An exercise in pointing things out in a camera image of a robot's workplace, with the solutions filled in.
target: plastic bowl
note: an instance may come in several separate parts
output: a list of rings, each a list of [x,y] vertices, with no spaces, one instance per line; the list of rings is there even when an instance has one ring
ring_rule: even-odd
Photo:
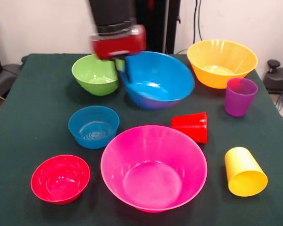
[[[113,62],[100,60],[96,54],[77,60],[71,71],[77,82],[93,95],[108,95],[118,88]]]
[[[108,107],[91,106],[74,113],[68,128],[79,145],[97,149],[105,147],[116,135],[119,117]]]
[[[115,137],[102,155],[100,169],[118,199],[145,212],[186,204],[201,191],[208,170],[202,150],[191,138],[156,125]]]
[[[57,205],[72,202],[90,179],[87,163],[73,155],[59,155],[43,162],[34,171],[31,188],[41,200]]]
[[[197,42],[189,47],[187,55],[199,81],[216,89],[225,89],[232,78],[244,78],[258,64],[253,51],[226,40]]]
[[[129,97],[141,108],[157,110],[171,107],[194,89],[191,71],[179,60],[156,52],[128,56],[130,80],[122,80]]]

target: large blue bowl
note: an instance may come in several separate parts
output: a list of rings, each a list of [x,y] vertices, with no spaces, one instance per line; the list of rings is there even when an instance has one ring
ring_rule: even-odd
[[[116,135],[119,117],[108,107],[85,107],[69,119],[68,128],[81,146],[89,149],[105,147]]]
[[[129,97],[141,108],[171,107],[194,89],[191,71],[171,56],[141,52],[126,59],[130,78],[122,71],[122,80]]]

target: pink bowl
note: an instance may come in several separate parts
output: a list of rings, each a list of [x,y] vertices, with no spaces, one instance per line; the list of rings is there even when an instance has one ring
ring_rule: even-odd
[[[182,206],[203,188],[206,158],[187,135],[164,126],[124,131],[106,147],[100,164],[108,189],[145,212]]]
[[[41,200],[67,204],[75,200],[90,179],[87,163],[73,155],[59,155],[43,162],[34,171],[31,188]]]

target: upside-down red cup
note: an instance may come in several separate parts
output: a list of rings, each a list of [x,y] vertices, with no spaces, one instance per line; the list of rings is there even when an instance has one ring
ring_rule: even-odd
[[[196,143],[206,144],[208,142],[206,112],[172,117],[171,128],[188,135]]]

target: red bowl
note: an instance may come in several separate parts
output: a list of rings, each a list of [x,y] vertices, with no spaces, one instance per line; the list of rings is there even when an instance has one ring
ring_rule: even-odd
[[[31,188],[41,200],[57,205],[72,202],[90,179],[88,164],[73,155],[59,155],[43,162],[34,171]]]

